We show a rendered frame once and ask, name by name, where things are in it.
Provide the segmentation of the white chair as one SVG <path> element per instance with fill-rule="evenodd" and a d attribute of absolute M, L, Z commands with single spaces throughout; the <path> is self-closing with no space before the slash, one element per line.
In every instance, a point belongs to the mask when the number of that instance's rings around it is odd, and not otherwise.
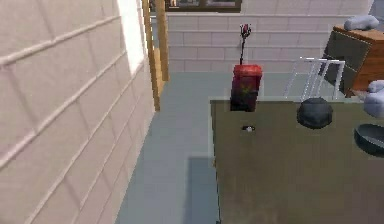
<path fill-rule="evenodd" d="M 338 68 L 336 72 L 336 80 L 334 82 L 332 95 L 332 100 L 337 100 L 339 98 L 339 87 L 341 85 L 341 80 L 343 77 L 345 62 L 341 60 L 323 58 L 300 57 L 299 59 L 297 59 L 293 64 L 292 75 L 285 87 L 283 96 L 285 98 L 288 97 L 290 89 L 293 86 L 296 77 L 298 76 L 297 69 L 299 65 L 303 63 L 309 63 L 310 69 L 307 72 L 307 79 L 300 100 L 304 101 L 312 97 L 320 96 L 322 84 L 325 81 L 325 76 L 331 65 L 335 65 Z"/>

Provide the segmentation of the red vase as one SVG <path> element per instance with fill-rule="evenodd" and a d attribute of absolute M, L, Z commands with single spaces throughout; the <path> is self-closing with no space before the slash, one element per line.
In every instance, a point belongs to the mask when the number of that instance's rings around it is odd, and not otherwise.
<path fill-rule="evenodd" d="M 235 65 L 230 96 L 231 111 L 254 112 L 262 68 L 256 64 Z"/>

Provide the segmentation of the dark red flower stem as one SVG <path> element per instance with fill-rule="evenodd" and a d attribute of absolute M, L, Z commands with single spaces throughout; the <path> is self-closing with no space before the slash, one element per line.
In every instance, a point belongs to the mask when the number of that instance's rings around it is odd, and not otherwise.
<path fill-rule="evenodd" d="M 239 60 L 240 64 L 243 64 L 243 55 L 244 55 L 245 43 L 246 43 L 246 39 L 250 36 L 251 32 L 252 32 L 252 29 L 251 29 L 249 24 L 241 24 L 240 25 L 240 36 L 242 38 L 241 53 L 240 53 L 240 60 Z"/>

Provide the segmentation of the dark framed window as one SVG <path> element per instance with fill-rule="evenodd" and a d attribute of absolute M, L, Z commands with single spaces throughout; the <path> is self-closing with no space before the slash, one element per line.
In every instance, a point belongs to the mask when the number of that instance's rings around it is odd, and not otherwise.
<path fill-rule="evenodd" d="M 167 12 L 239 13 L 242 0 L 165 0 Z"/>

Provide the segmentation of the dark green table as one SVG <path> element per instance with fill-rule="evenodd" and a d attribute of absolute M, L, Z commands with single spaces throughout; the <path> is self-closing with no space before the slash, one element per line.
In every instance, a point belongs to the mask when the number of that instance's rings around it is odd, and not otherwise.
<path fill-rule="evenodd" d="M 220 224 L 384 224 L 384 158 L 354 141 L 372 117 L 336 102 L 332 123 L 312 130 L 296 113 L 289 101 L 261 101 L 255 112 L 212 101 Z"/>

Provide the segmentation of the dark grey round pot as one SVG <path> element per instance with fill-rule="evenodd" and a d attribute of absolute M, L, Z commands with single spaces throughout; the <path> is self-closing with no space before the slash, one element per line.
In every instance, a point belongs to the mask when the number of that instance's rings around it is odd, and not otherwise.
<path fill-rule="evenodd" d="M 325 99 L 309 98 L 300 103 L 297 122 L 310 129 L 322 129 L 333 121 L 333 108 Z"/>

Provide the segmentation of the brown wooden chest of drawers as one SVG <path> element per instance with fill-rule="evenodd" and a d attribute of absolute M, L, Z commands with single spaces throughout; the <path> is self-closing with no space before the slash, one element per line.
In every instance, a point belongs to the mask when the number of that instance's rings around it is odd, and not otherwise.
<path fill-rule="evenodd" d="M 350 98 L 355 92 L 366 91 L 372 81 L 384 80 L 384 32 L 347 31 L 335 25 L 323 58 L 345 62 L 339 91 Z"/>

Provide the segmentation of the dark grey bowl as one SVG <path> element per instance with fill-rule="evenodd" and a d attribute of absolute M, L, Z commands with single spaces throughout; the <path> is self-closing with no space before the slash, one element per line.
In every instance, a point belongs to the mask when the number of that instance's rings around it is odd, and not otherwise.
<path fill-rule="evenodd" d="M 364 152 L 384 157 L 384 126 L 376 124 L 361 124 L 354 129 L 356 145 Z"/>

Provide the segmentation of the grey lump statue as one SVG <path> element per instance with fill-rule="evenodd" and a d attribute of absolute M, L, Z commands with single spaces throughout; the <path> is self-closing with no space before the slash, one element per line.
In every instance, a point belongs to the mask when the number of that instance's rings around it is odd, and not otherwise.
<path fill-rule="evenodd" d="M 344 29 L 347 31 L 351 30 L 362 30 L 367 31 L 375 29 L 379 25 L 379 20 L 372 15 L 359 15 L 348 18 L 344 23 Z"/>

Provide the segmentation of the wooden door frame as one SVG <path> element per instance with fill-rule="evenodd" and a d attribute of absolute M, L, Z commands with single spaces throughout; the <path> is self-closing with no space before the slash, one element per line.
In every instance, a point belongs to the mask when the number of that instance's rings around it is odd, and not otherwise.
<path fill-rule="evenodd" d="M 168 27 L 166 21 L 165 0 L 154 0 L 154 2 L 156 7 L 155 14 L 157 21 L 158 46 L 155 46 L 155 40 L 153 39 L 152 34 L 150 0 L 141 0 L 154 108 L 156 111 L 159 111 L 161 94 L 165 84 L 170 80 Z"/>

